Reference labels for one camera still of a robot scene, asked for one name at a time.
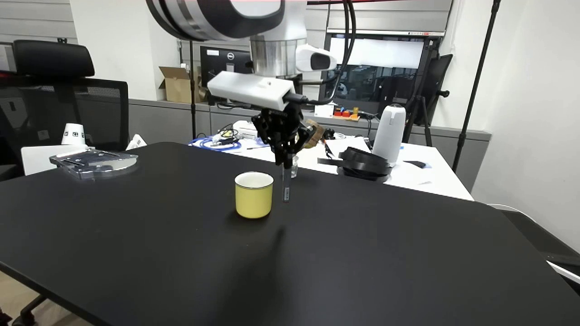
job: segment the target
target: black table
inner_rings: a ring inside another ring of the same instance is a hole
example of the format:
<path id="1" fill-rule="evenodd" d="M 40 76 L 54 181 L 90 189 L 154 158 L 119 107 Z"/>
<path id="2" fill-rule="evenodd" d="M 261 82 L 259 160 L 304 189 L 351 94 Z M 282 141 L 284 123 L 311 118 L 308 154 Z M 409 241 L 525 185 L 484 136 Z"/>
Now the black table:
<path id="1" fill-rule="evenodd" d="M 0 266 L 103 324 L 578 324 L 580 301 L 494 210 L 301 170 L 266 221 L 232 179 L 275 167 L 152 145 L 125 178 L 0 185 Z"/>

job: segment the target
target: cardboard box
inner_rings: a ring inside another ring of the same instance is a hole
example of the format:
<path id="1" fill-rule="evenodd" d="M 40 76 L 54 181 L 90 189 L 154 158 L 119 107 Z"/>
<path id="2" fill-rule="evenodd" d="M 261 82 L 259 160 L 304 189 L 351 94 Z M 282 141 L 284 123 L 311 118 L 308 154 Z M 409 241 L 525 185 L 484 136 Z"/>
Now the cardboard box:
<path id="1" fill-rule="evenodd" d="M 192 103 L 192 85 L 188 73 L 183 67 L 159 67 L 163 74 L 165 100 L 172 103 Z"/>

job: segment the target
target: white table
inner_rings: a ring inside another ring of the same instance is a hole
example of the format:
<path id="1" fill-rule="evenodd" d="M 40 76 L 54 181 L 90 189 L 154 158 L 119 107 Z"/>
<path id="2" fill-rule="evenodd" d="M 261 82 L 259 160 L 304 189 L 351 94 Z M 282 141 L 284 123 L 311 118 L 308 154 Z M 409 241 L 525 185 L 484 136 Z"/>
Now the white table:
<path id="1" fill-rule="evenodd" d="M 362 138 L 335 140 L 335 141 L 328 141 L 328 145 L 333 150 L 333 154 L 342 152 L 346 147 L 366 149 Z M 257 145 L 253 140 L 241 140 L 239 149 L 223 150 L 223 152 L 273 163 L 273 154 L 270 147 Z M 317 161 L 319 158 L 326 158 L 324 147 L 320 143 L 313 149 L 301 150 L 297 154 L 297 167 L 324 172 L 324 174 L 337 174 L 337 167 L 320 165 Z M 426 167 L 418 169 L 406 161 L 422 161 L 426 163 Z M 433 147 L 402 145 L 398 154 L 398 163 L 393 167 L 386 185 L 473 201 L 471 194 L 456 179 L 449 165 Z"/>

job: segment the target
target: monitor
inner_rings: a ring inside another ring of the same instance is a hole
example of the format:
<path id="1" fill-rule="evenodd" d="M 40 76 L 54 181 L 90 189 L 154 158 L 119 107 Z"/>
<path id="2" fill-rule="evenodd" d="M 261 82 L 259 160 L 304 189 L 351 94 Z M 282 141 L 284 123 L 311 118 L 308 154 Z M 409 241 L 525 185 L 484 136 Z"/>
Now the monitor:
<path id="1" fill-rule="evenodd" d="M 386 105 L 411 100 L 420 67 L 424 40 L 359 35 L 346 73 L 335 93 L 335 103 L 380 116 Z M 344 38 L 330 35 L 330 53 L 342 62 Z M 328 98 L 333 85 L 320 89 Z"/>
<path id="2" fill-rule="evenodd" d="M 233 71 L 241 74 L 252 73 L 250 51 L 235 51 L 223 47 L 201 47 L 201 85 L 217 76 L 221 71 Z"/>

